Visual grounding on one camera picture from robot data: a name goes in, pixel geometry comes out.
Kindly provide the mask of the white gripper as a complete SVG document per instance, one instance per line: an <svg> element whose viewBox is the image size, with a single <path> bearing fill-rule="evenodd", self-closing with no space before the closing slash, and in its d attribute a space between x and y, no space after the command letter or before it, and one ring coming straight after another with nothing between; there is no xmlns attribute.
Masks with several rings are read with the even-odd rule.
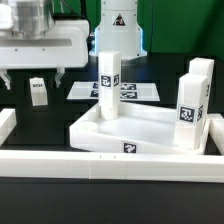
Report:
<svg viewBox="0 0 224 224"><path fill-rule="evenodd" d="M7 69L58 68L55 84L59 88L64 68L84 67L88 62L86 20L57 20L41 39L24 40L12 36L12 18L0 18L0 77L8 90L11 77Z"/></svg>

